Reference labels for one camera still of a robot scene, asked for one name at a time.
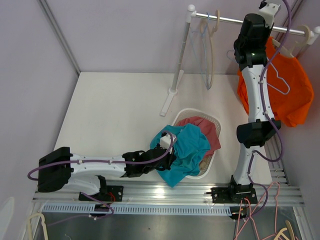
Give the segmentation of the teal t shirt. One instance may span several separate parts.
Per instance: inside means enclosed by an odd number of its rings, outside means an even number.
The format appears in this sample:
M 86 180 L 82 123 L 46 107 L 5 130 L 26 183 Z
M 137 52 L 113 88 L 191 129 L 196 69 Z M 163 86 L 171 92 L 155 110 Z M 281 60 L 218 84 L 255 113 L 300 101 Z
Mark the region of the teal t shirt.
M 177 141 L 173 145 L 176 160 L 173 161 L 169 170 L 158 171 L 158 174 L 168 186 L 173 188 L 186 176 L 197 176 L 200 173 L 199 163 L 211 146 L 201 129 L 188 123 L 185 126 L 165 126 L 152 139 L 149 145 L 151 149 L 160 143 L 164 131 L 176 136 Z

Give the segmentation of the beige t shirt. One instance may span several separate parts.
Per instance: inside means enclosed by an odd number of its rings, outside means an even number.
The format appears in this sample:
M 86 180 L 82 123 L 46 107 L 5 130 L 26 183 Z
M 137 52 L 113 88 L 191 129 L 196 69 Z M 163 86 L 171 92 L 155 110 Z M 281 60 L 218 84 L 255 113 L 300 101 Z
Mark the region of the beige t shirt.
M 200 174 L 203 174 L 208 170 L 210 163 L 211 163 L 211 160 L 212 160 L 212 157 L 213 157 L 212 155 L 207 155 L 199 163 L 199 171 L 200 171 L 199 173 Z

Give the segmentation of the beige plastic hanger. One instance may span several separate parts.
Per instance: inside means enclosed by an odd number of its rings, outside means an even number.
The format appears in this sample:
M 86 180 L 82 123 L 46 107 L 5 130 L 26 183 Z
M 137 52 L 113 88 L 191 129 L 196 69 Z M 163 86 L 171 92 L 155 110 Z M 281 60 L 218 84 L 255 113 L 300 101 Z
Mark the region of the beige plastic hanger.
M 207 90 L 210 90 L 213 86 L 213 81 L 214 81 L 214 75 L 215 75 L 215 43 L 214 43 L 214 35 L 218 31 L 219 26 L 220 26 L 220 10 L 217 9 L 215 11 L 215 16 L 217 17 L 216 24 L 210 28 L 209 26 L 209 20 L 210 18 L 208 17 L 207 19 L 202 19 L 199 24 L 199 30 L 200 30 L 200 36 L 201 36 L 201 41 L 202 41 L 202 47 L 203 47 L 203 53 L 204 53 L 204 63 L 205 63 L 205 68 L 204 68 L 204 84 Z M 209 40 L 209 47 L 210 51 L 209 54 L 207 53 L 207 43 L 206 40 Z M 211 65 L 209 66 L 208 62 L 208 55 L 210 56 L 210 63 Z

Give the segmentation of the pink t shirt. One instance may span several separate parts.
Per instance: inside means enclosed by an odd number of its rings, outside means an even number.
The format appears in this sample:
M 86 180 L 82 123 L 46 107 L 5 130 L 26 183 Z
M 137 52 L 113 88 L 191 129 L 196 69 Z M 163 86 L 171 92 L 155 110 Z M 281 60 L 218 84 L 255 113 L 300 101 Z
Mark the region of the pink t shirt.
M 213 122 L 200 116 L 192 116 L 180 120 L 176 125 L 185 126 L 187 124 L 192 124 L 199 127 L 201 132 L 206 136 L 210 144 L 210 150 L 205 153 L 204 157 L 213 155 L 216 150 L 221 148 L 219 137 L 216 132 L 217 128 Z

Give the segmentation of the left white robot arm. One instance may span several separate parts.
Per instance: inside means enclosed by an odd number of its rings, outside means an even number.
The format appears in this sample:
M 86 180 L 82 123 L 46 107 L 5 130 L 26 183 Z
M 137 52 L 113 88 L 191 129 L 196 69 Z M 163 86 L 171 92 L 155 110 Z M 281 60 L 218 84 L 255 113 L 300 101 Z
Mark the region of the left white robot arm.
M 72 190 L 101 201 L 108 194 L 107 177 L 138 178 L 154 170 L 170 170 L 176 159 L 173 149 L 167 150 L 159 144 L 148 151 L 102 158 L 73 154 L 64 146 L 39 160 L 37 190 L 40 193 Z

